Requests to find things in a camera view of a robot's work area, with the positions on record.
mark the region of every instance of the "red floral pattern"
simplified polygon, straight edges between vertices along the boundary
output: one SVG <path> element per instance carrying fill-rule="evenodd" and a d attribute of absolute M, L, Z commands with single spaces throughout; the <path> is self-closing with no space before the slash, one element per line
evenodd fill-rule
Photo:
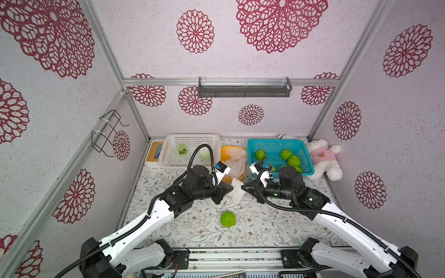
<path fill-rule="evenodd" d="M 337 78 L 335 73 L 322 73 L 314 78 Z M 328 97 L 331 86 L 305 86 L 301 91 L 301 99 L 309 105 L 317 105 L 323 103 Z"/>
<path fill-rule="evenodd" d="M 40 240 L 34 242 L 33 248 L 26 254 L 25 260 L 20 264 L 14 278 L 36 278 L 40 273 L 40 266 L 43 262 L 43 248 L 40 247 Z"/>
<path fill-rule="evenodd" d="M 360 203 L 370 209 L 378 209 L 386 201 L 386 186 L 376 173 L 361 173 L 356 179 L 355 189 Z"/>
<path fill-rule="evenodd" d="M 258 51 L 283 52 L 306 39 L 328 0 L 236 0 L 240 32 Z"/>
<path fill-rule="evenodd" d="M 57 222 L 73 224 L 85 216 L 94 201 L 95 187 L 91 174 L 85 169 L 81 169 L 77 179 L 73 181 L 63 196 L 63 200 L 53 212 Z"/>
<path fill-rule="evenodd" d="M 334 131 L 338 138 L 347 140 L 359 131 L 361 121 L 360 109 L 352 101 L 340 105 L 334 117 Z"/>
<path fill-rule="evenodd" d="M 202 115 L 212 107 L 211 97 L 200 97 L 196 86 L 184 88 L 178 96 L 179 106 L 190 115 Z"/>
<path fill-rule="evenodd" d="M 428 55 L 433 36 L 425 25 L 411 26 L 398 34 L 383 57 L 383 70 L 390 77 L 401 77 L 420 66 Z"/>
<path fill-rule="evenodd" d="M 20 92 L 0 78 L 0 144 L 20 137 L 29 123 L 29 110 Z"/>
<path fill-rule="evenodd" d="M 264 116 L 263 108 L 255 104 L 244 106 L 238 113 L 239 121 L 245 125 L 258 124 L 263 119 L 263 116 Z"/>
<path fill-rule="evenodd" d="M 176 24 L 176 33 L 181 45 L 191 53 L 209 49 L 215 36 L 209 17 L 201 11 L 188 10 Z"/>
<path fill-rule="evenodd" d="M 139 73 L 132 78 L 154 78 L 149 74 Z M 158 106 L 166 100 L 164 86 L 134 86 L 128 88 L 135 100 L 146 106 Z"/>
<path fill-rule="evenodd" d="M 4 238 L 0 238 L 0 258 L 5 255 L 11 244 L 16 240 L 17 236 L 9 234 Z"/>
<path fill-rule="evenodd" d="M 130 139 L 123 130 L 119 130 L 113 138 L 113 151 L 119 160 L 125 160 L 130 153 Z"/>
<path fill-rule="evenodd" d="M 0 19 L 45 70 L 77 78 L 92 67 L 94 39 L 76 0 L 0 0 Z"/>

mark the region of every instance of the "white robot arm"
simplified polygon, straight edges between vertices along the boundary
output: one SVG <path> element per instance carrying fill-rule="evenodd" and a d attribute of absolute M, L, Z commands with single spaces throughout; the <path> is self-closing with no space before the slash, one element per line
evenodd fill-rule
<path fill-rule="evenodd" d="M 191 163 L 170 188 L 153 198 L 145 213 L 100 241 L 94 238 L 87 240 L 82 245 L 81 259 L 65 268 L 56 278 L 77 265 L 84 278 L 121 278 L 152 266 L 168 267 L 173 250 L 165 240 L 158 240 L 142 249 L 135 247 L 158 227 L 190 208 L 195 199 L 212 198 L 219 204 L 233 190 L 230 185 L 220 182 L 230 170 L 223 163 L 218 162 L 213 175 L 209 175 L 203 166 L 190 166 Z M 279 210 L 299 212 L 322 224 L 360 253 L 355 255 L 337 250 L 308 238 L 298 250 L 283 250 L 282 257 L 285 257 L 283 262 L 287 261 L 289 268 L 313 269 L 282 271 L 279 273 L 281 278 L 282 274 L 303 274 L 326 268 L 335 268 L 357 278 L 421 278 L 415 271 L 417 253 L 414 250 L 407 246 L 399 249 L 357 224 L 318 190 L 306 187 L 301 173 L 294 167 L 280 169 L 279 182 L 272 180 L 266 167 L 262 161 L 252 164 L 250 168 L 258 174 L 258 178 L 241 188 L 254 196 L 257 202 Z M 267 196 L 290 200 L 291 207 L 276 205 L 267 200 Z"/>
<path fill-rule="evenodd" d="M 339 235 L 360 253 L 353 255 L 336 250 L 310 238 L 299 254 L 294 254 L 301 266 L 329 266 L 358 278 L 420 277 L 415 272 L 417 253 L 414 250 L 407 246 L 399 249 L 357 224 L 318 190 L 306 187 L 303 176 L 294 167 L 279 170 L 279 182 L 272 181 L 269 169 L 262 161 L 253 163 L 250 169 L 258 178 L 243 185 L 242 189 L 256 197 L 258 202 L 306 215 Z M 267 196 L 291 200 L 292 208 L 271 203 Z"/>

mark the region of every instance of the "yellow bowl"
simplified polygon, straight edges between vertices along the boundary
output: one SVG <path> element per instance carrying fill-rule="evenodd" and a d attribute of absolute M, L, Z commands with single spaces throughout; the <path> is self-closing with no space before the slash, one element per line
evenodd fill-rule
<path fill-rule="evenodd" d="M 226 160 L 229 160 L 229 159 L 232 158 L 230 155 L 228 155 L 228 154 L 226 153 L 226 149 L 230 149 L 230 148 L 245 150 L 245 149 L 243 149 L 243 148 L 241 148 L 241 147 L 224 146 L 224 147 L 221 148 L 221 161 L 226 161 Z M 240 181 L 242 181 L 242 180 L 243 180 L 243 177 L 244 177 L 245 174 L 246 174 L 246 169 L 244 168 L 244 173 L 243 173 L 240 177 L 238 177 L 237 179 L 239 179 Z M 223 182 L 225 182 L 225 183 L 231 184 L 233 178 L 232 178 L 232 177 L 229 177 L 229 176 L 227 176 L 227 175 L 225 175 L 225 176 L 222 178 L 222 180 L 223 180 Z"/>

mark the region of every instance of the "floral tablecloth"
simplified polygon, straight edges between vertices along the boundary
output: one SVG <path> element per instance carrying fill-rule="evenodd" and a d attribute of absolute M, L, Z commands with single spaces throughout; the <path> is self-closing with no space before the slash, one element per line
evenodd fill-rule
<path fill-rule="evenodd" d="M 248 139 L 221 139 L 222 146 L 235 145 L 247 149 Z M 173 172 L 162 168 L 144 166 L 139 177 L 126 223 L 143 213 L 153 196 L 163 192 L 183 171 Z M 248 170 L 243 182 L 254 179 Z M 307 186 L 320 190 L 332 199 L 326 181 L 304 179 Z M 275 203 L 289 206 L 289 201 L 274 200 Z M 222 213 L 231 211 L 236 216 L 236 224 L 226 228 L 220 224 Z M 176 219 L 155 230 L 143 246 L 149 246 L 158 239 L 165 239 L 172 247 L 277 247 L 300 246 L 308 237 L 317 238 L 331 246 L 347 246 L 340 237 L 326 227 L 313 223 L 298 213 L 276 210 L 259 204 L 251 195 L 234 203 L 226 197 L 219 205 L 211 199 L 194 201 L 192 208 Z"/>

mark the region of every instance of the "white teddy bear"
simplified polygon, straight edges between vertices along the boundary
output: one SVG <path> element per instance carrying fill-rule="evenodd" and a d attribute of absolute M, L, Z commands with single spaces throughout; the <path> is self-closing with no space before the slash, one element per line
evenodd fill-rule
<path fill-rule="evenodd" d="M 331 181 L 338 181 L 343 177 L 343 171 L 335 157 L 341 151 L 339 145 L 333 145 L 331 148 L 328 148 L 328 142 L 320 139 L 310 142 L 306 147 L 311 154 L 315 170 L 312 176 L 307 176 L 309 179 L 319 179 L 324 172 L 327 172 L 328 178 Z"/>

